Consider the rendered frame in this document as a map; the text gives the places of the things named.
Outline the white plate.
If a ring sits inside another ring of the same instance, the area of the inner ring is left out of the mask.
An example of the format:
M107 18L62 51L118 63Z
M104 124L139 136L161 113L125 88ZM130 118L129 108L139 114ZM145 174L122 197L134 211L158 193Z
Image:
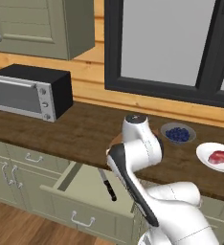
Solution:
M212 164L209 161L210 156L217 150L224 151L224 145L219 143L203 143L196 148L196 156L205 166L224 172L224 163Z

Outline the closed olive green drawer front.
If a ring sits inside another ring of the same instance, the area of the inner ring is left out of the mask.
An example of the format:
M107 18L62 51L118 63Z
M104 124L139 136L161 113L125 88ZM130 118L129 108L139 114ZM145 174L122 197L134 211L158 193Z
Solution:
M6 145L12 160L34 167L62 173L69 166L69 161L42 152L15 145Z

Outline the black-handled kitchen knife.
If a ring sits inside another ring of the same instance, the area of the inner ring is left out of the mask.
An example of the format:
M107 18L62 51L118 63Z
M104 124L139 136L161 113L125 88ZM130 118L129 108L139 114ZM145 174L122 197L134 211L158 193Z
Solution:
M107 179L107 177L105 175L104 170L101 169L101 168L98 168L98 171L99 171L99 173L101 175L101 179L102 179L103 183L105 184L105 186L107 188L108 193L111 196L112 201L114 201L114 202L117 201L117 196L116 196L114 190L112 189L112 187L110 185L110 182L108 181L108 179Z

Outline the dark-framed window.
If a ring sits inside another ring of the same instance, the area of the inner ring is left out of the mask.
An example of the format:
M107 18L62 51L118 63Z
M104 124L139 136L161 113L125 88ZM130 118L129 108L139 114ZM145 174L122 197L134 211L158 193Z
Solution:
M224 0L104 0L104 88L224 108Z

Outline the black and silver toaster oven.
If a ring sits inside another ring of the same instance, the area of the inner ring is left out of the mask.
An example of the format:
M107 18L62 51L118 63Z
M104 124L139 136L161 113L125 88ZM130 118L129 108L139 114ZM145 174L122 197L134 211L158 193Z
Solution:
M0 111L53 123L72 105L69 71L22 64L0 69Z

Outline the open olive green drawer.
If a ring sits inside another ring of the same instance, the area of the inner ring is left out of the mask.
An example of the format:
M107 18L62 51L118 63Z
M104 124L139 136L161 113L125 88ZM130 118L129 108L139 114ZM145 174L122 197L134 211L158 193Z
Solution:
M51 197L54 217L86 233L129 244L133 234L133 201L111 171L105 175L117 201L112 201L96 167L72 163L52 188L40 189Z

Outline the blueberries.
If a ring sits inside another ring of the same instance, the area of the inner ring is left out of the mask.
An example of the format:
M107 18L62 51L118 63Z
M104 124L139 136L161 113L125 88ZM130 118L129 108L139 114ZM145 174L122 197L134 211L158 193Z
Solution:
M175 142L187 142L190 133L186 128L174 127L166 131L166 136Z

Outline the olive green base cupboard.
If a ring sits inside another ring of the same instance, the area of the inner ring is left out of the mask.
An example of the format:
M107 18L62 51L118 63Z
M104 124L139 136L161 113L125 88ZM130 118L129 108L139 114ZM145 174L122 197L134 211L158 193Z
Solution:
M203 196L200 211L211 224L219 244L224 245L224 201Z

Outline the grey bowl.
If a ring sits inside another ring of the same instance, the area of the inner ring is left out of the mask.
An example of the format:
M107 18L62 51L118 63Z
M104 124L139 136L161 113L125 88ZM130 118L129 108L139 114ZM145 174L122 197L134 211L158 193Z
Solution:
M189 140L188 140L187 142L175 142L175 141L169 139L169 138L166 136L166 131L167 131L167 130L170 130L170 129L174 128L174 127L186 128L186 129L189 131L189 133L190 133ZM195 131L194 131L191 127L189 127L189 126L187 126L187 125L185 125L185 124L179 123L179 122L169 122L169 123L164 124L164 125L161 127L161 133L162 133L162 135L165 136L171 143L173 143L173 144L175 144L175 145L182 145L182 144L185 144L185 143L189 143L189 142L192 142L192 141L196 138L196 133L195 133Z

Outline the olive green wall cupboard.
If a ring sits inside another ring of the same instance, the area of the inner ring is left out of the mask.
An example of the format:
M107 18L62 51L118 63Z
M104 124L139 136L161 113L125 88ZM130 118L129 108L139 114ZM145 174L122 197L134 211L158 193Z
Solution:
M94 0L0 0L0 52L70 60L95 46Z

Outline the red raw meat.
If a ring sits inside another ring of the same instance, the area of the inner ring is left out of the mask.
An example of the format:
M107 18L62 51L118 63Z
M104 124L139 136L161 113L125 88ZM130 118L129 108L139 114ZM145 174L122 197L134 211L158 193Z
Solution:
M224 163L224 151L222 150L217 150L213 152L208 161L213 164L213 165L219 165Z

